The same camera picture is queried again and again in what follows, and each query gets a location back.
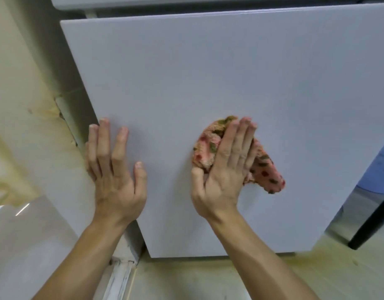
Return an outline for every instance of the finger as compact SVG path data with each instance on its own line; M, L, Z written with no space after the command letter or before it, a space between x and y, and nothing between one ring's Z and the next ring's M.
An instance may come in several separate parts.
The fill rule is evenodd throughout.
M240 157L244 157L244 159L246 159L246 156L242 155L242 146L251 120L252 119L250 117L243 117L239 122L239 128L231 149L231 156L228 160L228 166L231 168L235 168L237 166Z
M89 125L88 139L88 162L96 178L101 177L99 163L97 162L97 141L98 141L99 126L96 124Z
M259 151L259 141L254 139L250 144L248 157L246 158L246 161L243 167L244 175L247 175L250 169L252 168L253 162L257 156L258 151Z
M96 175L94 174L93 170L92 170L92 167L90 166L89 164L89 142L86 142L85 143L85 168L86 168L86 171L88 172L88 175L91 177L91 179L94 181L96 181Z
M242 169L245 165L246 158L248 157L250 147L254 138L254 133L256 132L257 124L250 123L245 134L245 138L242 144L242 153L240 154L237 168Z
M219 144L217 154L215 155L214 168L222 170L228 166L228 159L231 155L231 148L238 130L239 121L232 121L224 133L224 137Z
M99 139L97 141L97 160L103 176L111 176L110 164L110 121L107 118L99 121Z
M142 162L136 162L133 169L135 176L135 197L146 201L147 198L147 173Z
M126 147L128 141L128 128L121 127L117 137L115 138L115 145L113 153L111 154L111 164L113 165L113 174L127 183L131 175L127 168L126 163Z
M192 197L203 197L204 196L204 171L194 166L191 172L192 176Z

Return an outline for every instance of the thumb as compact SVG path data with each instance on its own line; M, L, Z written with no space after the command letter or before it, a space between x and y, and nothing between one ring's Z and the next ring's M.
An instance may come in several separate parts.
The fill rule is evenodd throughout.
M135 176L135 197L146 200L147 198L147 173L142 162L136 162L133 169Z
M204 196L204 171L193 166L192 168L192 196Z

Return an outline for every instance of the forearm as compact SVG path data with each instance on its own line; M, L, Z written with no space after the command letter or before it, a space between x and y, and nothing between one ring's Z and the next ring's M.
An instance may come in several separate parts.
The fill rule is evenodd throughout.
M252 300L318 300L238 212L209 221Z
M92 299L124 230L123 225L93 221L33 299Z

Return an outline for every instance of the person's left hand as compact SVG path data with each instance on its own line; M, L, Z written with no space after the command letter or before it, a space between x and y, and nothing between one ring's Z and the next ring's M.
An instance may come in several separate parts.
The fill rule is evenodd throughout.
M127 226L141 214L147 197L147 174L142 162L134 166L135 182L126 165L125 148L128 129L118 132L113 152L110 147L110 122L89 126L86 143L86 170L96 186L94 221L108 221Z

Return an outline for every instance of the hand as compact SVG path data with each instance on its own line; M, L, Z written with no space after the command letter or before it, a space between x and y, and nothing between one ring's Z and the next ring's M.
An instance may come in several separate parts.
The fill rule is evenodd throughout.
M237 212L243 181L258 152L258 143L253 141L256 129L248 117L234 120L225 131L206 183L203 170L192 169L192 202L200 216L218 220Z
M86 170L96 186L94 221L108 221L125 227L141 214L147 197L147 174L142 162L134 166L135 182L127 169L125 148L128 129L121 127L110 152L110 122L89 126Z

